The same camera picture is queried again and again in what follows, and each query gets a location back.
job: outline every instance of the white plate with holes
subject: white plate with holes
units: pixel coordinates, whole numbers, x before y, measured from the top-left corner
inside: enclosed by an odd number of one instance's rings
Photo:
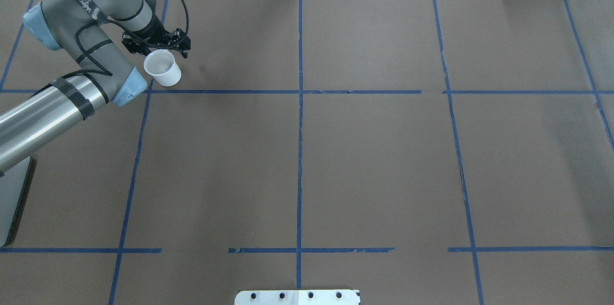
[[[235,305],[360,305],[360,291],[241,291],[235,297]]]

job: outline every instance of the light blue cap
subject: light blue cap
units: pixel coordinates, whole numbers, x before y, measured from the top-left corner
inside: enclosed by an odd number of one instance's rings
[[[58,45],[51,35],[51,31],[49,30],[45,17],[42,14],[41,5],[42,2],[39,2],[24,14],[22,17],[24,27],[28,28],[30,34],[45,45],[46,48],[52,51],[57,51],[62,47]]]
[[[130,71],[130,75],[121,86],[116,97],[113,98],[113,103],[117,106],[124,106],[129,103],[135,97],[138,97],[140,93],[147,89],[147,81],[141,76],[141,73],[134,67]]]

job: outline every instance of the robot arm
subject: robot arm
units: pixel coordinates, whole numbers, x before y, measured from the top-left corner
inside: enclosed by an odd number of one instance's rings
[[[180,29],[166,31],[154,11],[155,0],[45,0],[24,15],[35,38],[49,49],[65,49],[83,70],[0,116],[0,176],[109,101],[123,106],[147,89],[99,24],[120,25],[131,53],[149,54],[154,47],[187,57],[189,38]]]

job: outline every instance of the table surface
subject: table surface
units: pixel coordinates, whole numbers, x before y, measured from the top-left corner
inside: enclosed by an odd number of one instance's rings
[[[0,111],[77,68],[38,1],[0,0]],[[35,155],[0,303],[614,303],[612,0],[186,1],[182,80]]]

